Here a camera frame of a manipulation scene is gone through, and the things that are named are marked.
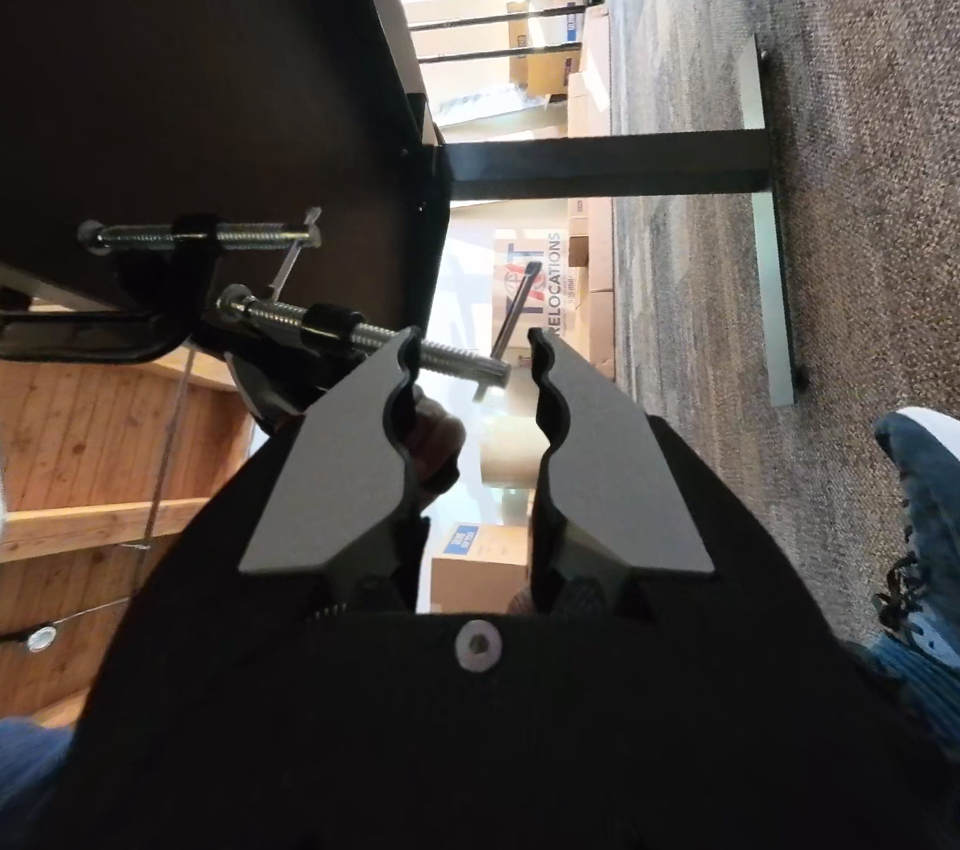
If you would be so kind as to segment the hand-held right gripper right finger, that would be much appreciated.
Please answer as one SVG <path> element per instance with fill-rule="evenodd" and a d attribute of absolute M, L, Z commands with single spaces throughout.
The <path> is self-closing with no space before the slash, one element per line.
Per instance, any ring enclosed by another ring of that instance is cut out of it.
<path fill-rule="evenodd" d="M 642 407 L 557 333 L 529 331 L 535 424 L 530 590 L 549 613 L 583 581 L 619 610 L 642 579 L 705 581 L 714 561 Z"/>

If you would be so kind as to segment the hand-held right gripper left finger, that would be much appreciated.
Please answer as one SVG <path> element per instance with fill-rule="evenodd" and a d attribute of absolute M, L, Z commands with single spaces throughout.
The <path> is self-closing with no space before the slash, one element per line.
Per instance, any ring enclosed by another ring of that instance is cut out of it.
<path fill-rule="evenodd" d="M 402 329 L 302 416 L 239 560 L 251 578 L 316 578 L 332 604 L 386 580 L 415 611 L 427 526 L 403 433 L 422 332 Z"/>

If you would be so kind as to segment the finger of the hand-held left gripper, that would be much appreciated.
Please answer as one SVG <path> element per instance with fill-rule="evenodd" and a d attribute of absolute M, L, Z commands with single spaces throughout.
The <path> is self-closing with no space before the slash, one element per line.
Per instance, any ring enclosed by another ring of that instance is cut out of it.
<path fill-rule="evenodd" d="M 305 409 L 283 384 L 240 353 L 224 351 L 223 359 L 246 411 L 258 430 L 272 437 L 279 428 L 304 415 Z"/>

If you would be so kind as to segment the black C-clamp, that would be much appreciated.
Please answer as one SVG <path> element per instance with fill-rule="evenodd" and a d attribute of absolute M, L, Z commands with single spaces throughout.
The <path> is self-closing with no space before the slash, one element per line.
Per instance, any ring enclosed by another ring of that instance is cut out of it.
<path fill-rule="evenodd" d="M 483 404 L 491 389 L 506 389 L 511 367 L 503 356 L 542 271 L 543 264 L 538 260 L 525 264 L 490 355 L 421 339 L 418 343 L 420 367 L 474 384 L 476 404 Z M 216 307 L 227 321 L 276 338 L 281 345 L 314 353 L 366 358 L 386 347 L 399 334 L 370 324 L 359 312 L 342 306 L 314 304 L 303 308 L 260 299 L 239 283 L 221 293 Z"/>
<path fill-rule="evenodd" d="M 2 311 L 1 358 L 27 364 L 153 363 L 201 327 L 224 254 L 286 251 L 285 278 L 302 250 L 321 245 L 321 213 L 319 206 L 309 208 L 296 223 L 233 223 L 208 213 L 163 224 L 86 220 L 78 227 L 78 243 L 94 256 L 114 257 L 114 274 L 136 309 Z"/>

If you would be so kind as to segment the grey desk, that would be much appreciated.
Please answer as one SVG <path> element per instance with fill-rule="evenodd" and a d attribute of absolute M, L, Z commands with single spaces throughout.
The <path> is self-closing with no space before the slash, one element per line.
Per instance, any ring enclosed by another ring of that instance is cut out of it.
<path fill-rule="evenodd" d="M 796 400 L 762 56 L 741 57 L 742 128 L 444 140 L 400 0 L 2 0 L 2 292 L 74 312 L 137 302 L 87 220 L 297 223 L 320 207 L 295 303 L 425 330 L 450 203 L 750 195 L 772 406 Z M 264 288 L 269 263 L 220 259 L 200 327 L 215 356 L 278 350 L 211 299 Z"/>

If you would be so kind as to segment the cream plastic wrap roll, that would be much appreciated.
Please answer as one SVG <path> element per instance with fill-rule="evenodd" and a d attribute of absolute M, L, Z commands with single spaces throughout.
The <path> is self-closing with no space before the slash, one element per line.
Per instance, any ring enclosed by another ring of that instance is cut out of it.
<path fill-rule="evenodd" d="M 493 489 L 534 490 L 547 448 L 546 436 L 533 416 L 486 418 L 480 443 L 482 484 Z"/>

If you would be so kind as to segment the cardboard box with blue label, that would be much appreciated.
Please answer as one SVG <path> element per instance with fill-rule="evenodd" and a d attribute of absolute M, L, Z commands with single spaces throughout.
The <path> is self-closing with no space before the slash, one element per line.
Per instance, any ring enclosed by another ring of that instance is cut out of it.
<path fill-rule="evenodd" d="M 529 583 L 531 533 L 526 525 L 457 523 L 430 561 L 433 614 L 504 615 Z"/>

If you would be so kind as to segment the person's dark sneaker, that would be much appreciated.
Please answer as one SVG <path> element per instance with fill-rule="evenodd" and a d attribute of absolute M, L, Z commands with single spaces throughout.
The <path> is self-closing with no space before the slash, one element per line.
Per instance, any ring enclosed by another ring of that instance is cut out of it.
<path fill-rule="evenodd" d="M 925 407 L 881 418 L 876 441 L 899 480 L 906 551 L 873 598 L 883 628 L 959 669 L 959 422 Z"/>

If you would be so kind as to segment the person's dark blue top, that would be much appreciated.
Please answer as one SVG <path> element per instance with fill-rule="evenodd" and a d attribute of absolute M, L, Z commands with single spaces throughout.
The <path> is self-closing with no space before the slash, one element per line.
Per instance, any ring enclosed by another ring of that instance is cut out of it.
<path fill-rule="evenodd" d="M 1 720 L 1 848 L 21 849 L 49 807 L 73 726 L 45 727 L 26 717 Z"/>

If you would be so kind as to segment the stack of cardboard boxes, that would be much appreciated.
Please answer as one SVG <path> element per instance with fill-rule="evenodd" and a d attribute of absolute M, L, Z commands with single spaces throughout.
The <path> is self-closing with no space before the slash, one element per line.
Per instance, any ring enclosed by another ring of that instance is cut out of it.
<path fill-rule="evenodd" d="M 509 59 L 510 82 L 528 98 L 566 96 L 570 76 L 580 69 L 583 0 L 517 0 L 506 4 L 509 15 L 526 14 L 507 23 L 511 50 L 533 49 Z"/>

